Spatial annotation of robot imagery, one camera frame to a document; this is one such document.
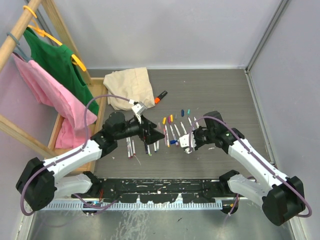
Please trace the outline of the lilac pen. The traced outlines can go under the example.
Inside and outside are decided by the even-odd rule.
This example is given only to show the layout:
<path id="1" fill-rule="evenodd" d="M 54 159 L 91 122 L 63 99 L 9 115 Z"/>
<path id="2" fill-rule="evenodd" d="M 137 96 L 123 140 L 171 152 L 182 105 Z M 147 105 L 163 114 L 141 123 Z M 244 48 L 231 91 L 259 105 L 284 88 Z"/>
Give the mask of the lilac pen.
<path id="1" fill-rule="evenodd" d="M 164 145 L 167 147 L 168 143 L 167 143 L 167 132 L 166 129 L 163 128 L 163 135 L 164 135 Z"/>

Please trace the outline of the grey end white marker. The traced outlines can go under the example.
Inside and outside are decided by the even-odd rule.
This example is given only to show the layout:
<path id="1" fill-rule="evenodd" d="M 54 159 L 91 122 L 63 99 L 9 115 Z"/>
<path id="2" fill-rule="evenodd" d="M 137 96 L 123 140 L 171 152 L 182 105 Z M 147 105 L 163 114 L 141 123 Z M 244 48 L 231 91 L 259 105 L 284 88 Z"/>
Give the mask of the grey end white marker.
<path id="1" fill-rule="evenodd" d="M 159 151 L 159 149 L 160 149 L 160 141 L 158 140 L 158 141 L 156 142 L 156 150 Z"/>

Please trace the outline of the blue end white marker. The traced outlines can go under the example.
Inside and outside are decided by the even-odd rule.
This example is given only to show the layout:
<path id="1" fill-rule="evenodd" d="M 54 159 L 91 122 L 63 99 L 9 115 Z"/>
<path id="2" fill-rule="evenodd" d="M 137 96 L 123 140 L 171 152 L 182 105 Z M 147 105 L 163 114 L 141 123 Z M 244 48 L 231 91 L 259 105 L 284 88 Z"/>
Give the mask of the blue end white marker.
<path id="1" fill-rule="evenodd" d="M 154 152 L 156 153 L 158 151 L 156 142 L 153 143 L 153 148 L 154 148 Z"/>

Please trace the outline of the grey cap white marker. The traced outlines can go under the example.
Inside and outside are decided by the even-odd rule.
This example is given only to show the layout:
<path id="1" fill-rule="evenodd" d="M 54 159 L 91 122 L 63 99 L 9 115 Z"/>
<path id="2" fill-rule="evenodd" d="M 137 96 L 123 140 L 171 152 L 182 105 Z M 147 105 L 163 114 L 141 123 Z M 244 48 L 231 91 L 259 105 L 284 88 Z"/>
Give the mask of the grey cap white marker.
<path id="1" fill-rule="evenodd" d="M 186 128 L 185 128 L 185 126 L 184 126 L 182 121 L 180 122 L 180 126 L 182 128 L 183 134 L 186 135 L 187 134 L 187 130 L 186 130 Z"/>

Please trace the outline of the red cap white pen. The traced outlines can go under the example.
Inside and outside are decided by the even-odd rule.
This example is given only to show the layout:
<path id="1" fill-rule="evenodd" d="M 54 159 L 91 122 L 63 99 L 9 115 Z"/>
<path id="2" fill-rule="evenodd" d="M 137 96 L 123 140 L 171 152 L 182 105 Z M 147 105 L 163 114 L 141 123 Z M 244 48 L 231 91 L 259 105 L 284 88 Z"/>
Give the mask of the red cap white pen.
<path id="1" fill-rule="evenodd" d="M 134 140 L 131 141 L 131 145 L 132 145 L 132 154 L 133 154 L 133 156 L 135 156 L 136 155 L 136 148 L 135 148 L 135 141 Z"/>

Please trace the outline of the green cap rainbow pen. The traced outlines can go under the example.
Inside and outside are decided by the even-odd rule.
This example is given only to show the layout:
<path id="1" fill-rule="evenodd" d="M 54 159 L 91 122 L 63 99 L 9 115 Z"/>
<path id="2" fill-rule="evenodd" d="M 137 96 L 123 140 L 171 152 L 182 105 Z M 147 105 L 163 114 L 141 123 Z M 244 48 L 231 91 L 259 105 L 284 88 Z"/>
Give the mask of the green cap rainbow pen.
<path id="1" fill-rule="evenodd" d="M 151 149 L 150 149 L 150 145 L 147 145 L 147 152 L 148 152 L 148 155 L 149 155 L 149 156 L 152 156 L 152 154 L 151 154 Z"/>

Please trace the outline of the yellow end rainbow pen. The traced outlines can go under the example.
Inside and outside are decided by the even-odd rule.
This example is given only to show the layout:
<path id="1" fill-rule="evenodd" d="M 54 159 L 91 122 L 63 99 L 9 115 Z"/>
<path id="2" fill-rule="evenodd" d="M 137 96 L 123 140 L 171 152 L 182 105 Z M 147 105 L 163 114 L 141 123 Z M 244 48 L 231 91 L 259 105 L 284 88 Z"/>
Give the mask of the yellow end rainbow pen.
<path id="1" fill-rule="evenodd" d="M 166 124 L 164 125 L 164 132 L 165 132 L 166 145 L 169 148 L 170 147 L 170 140 L 169 140 L 168 128 L 167 128 Z"/>

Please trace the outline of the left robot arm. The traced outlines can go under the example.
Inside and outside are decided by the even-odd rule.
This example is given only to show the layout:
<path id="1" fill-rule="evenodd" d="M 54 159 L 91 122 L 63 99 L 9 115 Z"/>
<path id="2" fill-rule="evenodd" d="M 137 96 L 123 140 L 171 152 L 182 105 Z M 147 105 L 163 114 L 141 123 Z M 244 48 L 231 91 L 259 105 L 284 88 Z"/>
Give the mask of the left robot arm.
<path id="1" fill-rule="evenodd" d="M 100 193 L 99 179 L 91 172 L 76 176 L 68 174 L 110 154 L 117 148 L 119 140 L 138 136 L 145 144 L 152 145 L 164 139 L 164 134 L 156 128 L 157 125 L 144 116 L 126 120 L 123 113 L 116 111 L 83 145 L 46 160 L 30 159 L 15 186 L 20 193 L 21 211 L 29 216 L 25 203 L 35 212 L 62 196 L 85 194 L 88 198 L 97 197 Z"/>

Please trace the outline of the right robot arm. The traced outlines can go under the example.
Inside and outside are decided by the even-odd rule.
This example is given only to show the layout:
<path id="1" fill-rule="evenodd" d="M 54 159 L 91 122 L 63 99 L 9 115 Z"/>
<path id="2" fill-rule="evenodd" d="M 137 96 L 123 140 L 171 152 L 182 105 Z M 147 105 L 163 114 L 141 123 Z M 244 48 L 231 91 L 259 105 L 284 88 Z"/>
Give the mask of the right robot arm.
<path id="1" fill-rule="evenodd" d="M 289 177 L 263 158 L 236 128 L 229 127 L 218 111 L 202 116 L 205 126 L 190 127 L 187 146 L 191 151 L 215 144 L 239 162 L 254 177 L 251 181 L 237 171 L 222 176 L 219 191 L 225 197 L 239 194 L 260 206 L 268 220 L 281 226 L 288 220 L 308 218 L 311 207 L 305 199 L 303 182 Z"/>

